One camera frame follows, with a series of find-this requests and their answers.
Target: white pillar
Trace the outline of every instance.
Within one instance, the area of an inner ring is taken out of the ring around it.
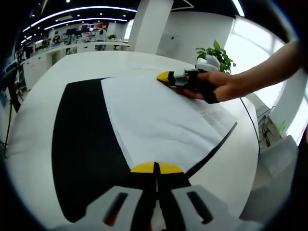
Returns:
[[[173,0],[141,0],[131,29],[130,50],[156,54]]]

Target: chair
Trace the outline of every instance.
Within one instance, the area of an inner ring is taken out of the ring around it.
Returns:
[[[260,153],[254,184],[240,219],[265,224],[278,212],[290,194],[297,156],[298,147],[291,136]]]

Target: computer monitor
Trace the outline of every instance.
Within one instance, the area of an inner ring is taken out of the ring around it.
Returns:
[[[75,34],[76,31],[77,31],[77,28],[67,29],[66,35],[73,35],[73,34]]]

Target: black sheet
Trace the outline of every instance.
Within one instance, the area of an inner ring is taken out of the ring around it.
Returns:
[[[186,173],[188,178],[214,156],[235,126]],[[51,160],[59,204],[70,222],[81,219],[86,207],[114,185],[129,187],[130,169],[110,122],[101,79],[66,86],[55,120]]]

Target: white round table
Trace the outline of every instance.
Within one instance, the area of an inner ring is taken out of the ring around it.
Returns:
[[[61,211],[51,166],[53,127],[66,85],[103,77],[157,76],[182,68],[192,69],[193,65],[145,53],[96,51],[64,57],[38,81],[11,127],[6,167],[20,199],[43,226],[51,229],[70,223]],[[257,128],[255,108],[246,98],[243,100]],[[202,185],[239,217],[253,185],[258,142],[241,101],[221,105],[237,118],[238,124],[190,182]]]

